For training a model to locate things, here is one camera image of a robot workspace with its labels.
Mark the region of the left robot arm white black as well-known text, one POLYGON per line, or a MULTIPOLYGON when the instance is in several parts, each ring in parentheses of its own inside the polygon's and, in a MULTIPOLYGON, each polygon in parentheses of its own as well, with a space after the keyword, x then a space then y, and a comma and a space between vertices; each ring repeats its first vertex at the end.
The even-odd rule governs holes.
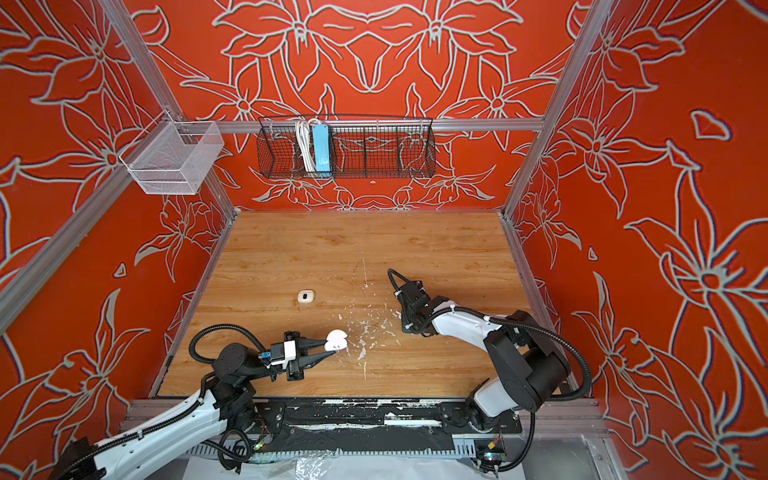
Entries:
POLYGON ((296 331, 285 333, 280 343, 265 347, 239 325, 206 327, 190 340, 190 357, 210 367, 199 390, 174 407, 114 437, 92 443, 86 438, 68 445, 50 474, 53 479, 145 479, 189 449, 206 444, 216 450, 224 465, 237 468, 254 454, 248 435, 260 416, 253 381, 276 380, 284 375, 300 381, 304 372, 346 349, 348 335, 336 329, 320 340, 296 331), (215 358, 196 350, 208 334, 224 331, 242 334, 247 343, 231 343, 215 358))

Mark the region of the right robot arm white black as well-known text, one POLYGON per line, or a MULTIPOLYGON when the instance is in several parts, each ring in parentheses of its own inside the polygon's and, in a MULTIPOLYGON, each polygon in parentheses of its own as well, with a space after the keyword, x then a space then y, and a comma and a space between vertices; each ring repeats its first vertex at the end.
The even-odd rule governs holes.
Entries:
POLYGON ((486 352, 496 377, 471 394, 469 403, 487 417, 506 411, 537 412, 548 401, 585 397, 593 375, 585 357, 526 311, 501 317, 430 296, 423 283, 387 271, 401 307, 402 331, 461 340, 486 352))

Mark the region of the white round disc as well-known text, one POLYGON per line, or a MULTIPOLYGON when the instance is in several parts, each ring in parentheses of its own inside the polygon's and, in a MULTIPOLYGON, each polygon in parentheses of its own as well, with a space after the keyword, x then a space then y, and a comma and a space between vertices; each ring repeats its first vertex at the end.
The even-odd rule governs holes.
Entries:
POLYGON ((337 352, 348 348, 348 334, 340 329, 335 329, 327 334, 324 350, 337 352))

